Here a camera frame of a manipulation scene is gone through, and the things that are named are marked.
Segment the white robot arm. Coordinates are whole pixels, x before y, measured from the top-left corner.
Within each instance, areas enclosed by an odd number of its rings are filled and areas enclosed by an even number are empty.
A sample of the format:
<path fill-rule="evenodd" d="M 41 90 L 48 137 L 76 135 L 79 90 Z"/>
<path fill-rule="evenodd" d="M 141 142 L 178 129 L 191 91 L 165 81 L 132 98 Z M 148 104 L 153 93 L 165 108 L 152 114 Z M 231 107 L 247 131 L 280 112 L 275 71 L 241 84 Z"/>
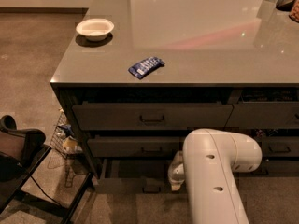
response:
<path fill-rule="evenodd" d="M 255 171 L 262 151 L 251 137 L 213 129 L 189 133 L 168 168 L 171 190 L 187 187 L 193 224 L 249 224 L 234 173 Z"/>

